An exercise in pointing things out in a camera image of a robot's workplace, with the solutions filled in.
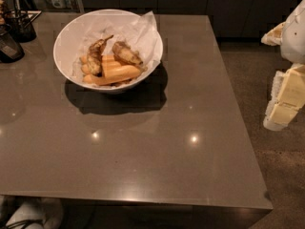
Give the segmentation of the white robot base below table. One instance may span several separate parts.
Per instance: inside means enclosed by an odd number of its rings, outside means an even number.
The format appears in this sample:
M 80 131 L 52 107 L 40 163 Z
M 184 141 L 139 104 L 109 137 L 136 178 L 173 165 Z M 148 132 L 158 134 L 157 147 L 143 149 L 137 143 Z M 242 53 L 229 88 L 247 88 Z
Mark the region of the white robot base below table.
M 0 229 L 59 229 L 63 217 L 58 198 L 0 197 Z

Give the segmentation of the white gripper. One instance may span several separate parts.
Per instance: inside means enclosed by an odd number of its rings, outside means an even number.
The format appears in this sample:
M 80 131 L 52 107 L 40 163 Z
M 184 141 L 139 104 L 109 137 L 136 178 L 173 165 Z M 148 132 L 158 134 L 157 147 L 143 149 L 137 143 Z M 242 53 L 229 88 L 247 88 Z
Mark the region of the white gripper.
M 302 0 L 287 20 L 268 31 L 261 42 L 280 46 L 281 56 L 300 63 L 285 73 L 277 71 L 267 105 L 263 126 L 271 131 L 286 128 L 305 105 L 305 0 Z

